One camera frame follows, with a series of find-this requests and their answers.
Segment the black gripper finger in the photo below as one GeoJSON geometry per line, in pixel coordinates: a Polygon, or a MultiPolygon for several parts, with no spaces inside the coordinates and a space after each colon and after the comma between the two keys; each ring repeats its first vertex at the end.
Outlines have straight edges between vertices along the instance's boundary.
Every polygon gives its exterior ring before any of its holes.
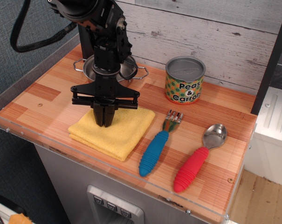
{"type": "Polygon", "coordinates": [[[105,125],[105,106],[100,103],[93,103],[93,113],[95,117],[96,124],[99,126],[105,125]]]}
{"type": "Polygon", "coordinates": [[[109,127],[111,126],[111,123],[113,121],[114,118],[114,114],[115,114],[115,105],[107,105],[105,106],[105,112],[104,112],[104,125],[105,127],[109,127]]]}

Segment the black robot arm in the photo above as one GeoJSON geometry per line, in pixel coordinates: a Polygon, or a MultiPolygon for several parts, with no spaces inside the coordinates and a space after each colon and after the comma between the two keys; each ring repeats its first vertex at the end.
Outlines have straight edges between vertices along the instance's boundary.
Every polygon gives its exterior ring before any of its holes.
{"type": "Polygon", "coordinates": [[[113,0],[51,0],[51,8],[89,33],[93,48],[92,83],[72,86],[72,103],[89,105],[99,126],[109,127],[119,108],[137,109],[140,93],[122,86],[121,65],[131,56],[125,16],[113,0]]]}

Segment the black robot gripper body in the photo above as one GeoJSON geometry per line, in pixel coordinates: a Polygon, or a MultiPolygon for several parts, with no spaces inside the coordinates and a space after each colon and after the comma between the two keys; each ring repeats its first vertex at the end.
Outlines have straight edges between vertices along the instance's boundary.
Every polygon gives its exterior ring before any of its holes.
{"type": "Polygon", "coordinates": [[[74,85],[72,104],[94,107],[95,103],[102,106],[114,105],[116,109],[137,109],[140,93],[121,85],[115,75],[96,75],[95,81],[87,84],[74,85]]]}

